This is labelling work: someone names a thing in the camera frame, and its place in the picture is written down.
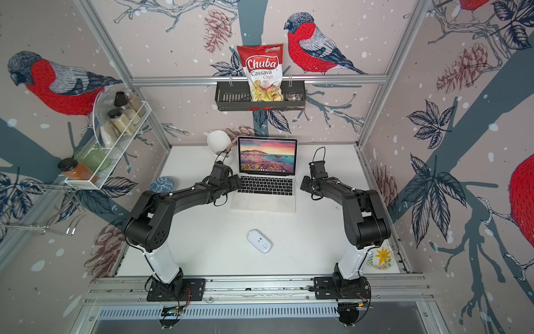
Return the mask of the white wireless mouse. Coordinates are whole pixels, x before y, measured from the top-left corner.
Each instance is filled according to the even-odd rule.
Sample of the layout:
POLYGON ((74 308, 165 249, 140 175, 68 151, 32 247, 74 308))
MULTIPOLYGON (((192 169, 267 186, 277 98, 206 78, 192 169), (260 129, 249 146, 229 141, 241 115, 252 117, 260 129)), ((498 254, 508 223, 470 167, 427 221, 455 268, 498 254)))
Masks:
POLYGON ((253 229, 248 233, 247 240, 262 254, 269 253, 273 247, 271 240, 257 229, 253 229))

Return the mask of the silver laptop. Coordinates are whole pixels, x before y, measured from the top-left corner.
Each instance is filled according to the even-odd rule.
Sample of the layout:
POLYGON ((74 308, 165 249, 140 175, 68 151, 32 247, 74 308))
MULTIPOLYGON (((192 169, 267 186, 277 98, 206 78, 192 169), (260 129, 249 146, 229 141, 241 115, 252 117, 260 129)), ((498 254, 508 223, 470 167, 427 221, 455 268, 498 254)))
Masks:
POLYGON ((296 212, 297 139, 239 136, 241 188, 231 208, 241 211, 296 212))

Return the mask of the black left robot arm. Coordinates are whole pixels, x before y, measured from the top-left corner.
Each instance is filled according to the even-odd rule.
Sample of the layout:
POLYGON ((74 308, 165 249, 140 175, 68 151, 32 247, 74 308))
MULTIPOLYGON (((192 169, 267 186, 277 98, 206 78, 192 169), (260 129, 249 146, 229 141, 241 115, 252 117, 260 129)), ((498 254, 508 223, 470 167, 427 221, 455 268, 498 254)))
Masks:
POLYGON ((182 293, 183 271, 168 245, 175 214, 215 203, 241 188, 241 180, 232 168, 217 161, 211 174, 193 186, 168 193, 145 191, 141 194, 123 234, 128 245, 145 256, 156 284, 174 295, 182 293))

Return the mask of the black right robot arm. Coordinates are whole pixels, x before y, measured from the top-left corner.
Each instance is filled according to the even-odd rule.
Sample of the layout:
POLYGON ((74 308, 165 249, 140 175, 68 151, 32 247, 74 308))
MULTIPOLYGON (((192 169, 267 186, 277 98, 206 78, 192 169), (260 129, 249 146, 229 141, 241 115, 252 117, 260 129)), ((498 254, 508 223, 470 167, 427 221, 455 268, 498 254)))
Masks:
POLYGON ((335 264, 333 284, 339 293, 354 291, 364 282, 363 267, 371 252, 391 236, 385 207, 374 190, 361 190, 330 177, 325 161, 309 163, 310 175, 304 176, 300 189, 312 200, 331 199, 342 206, 343 227, 349 246, 335 264))

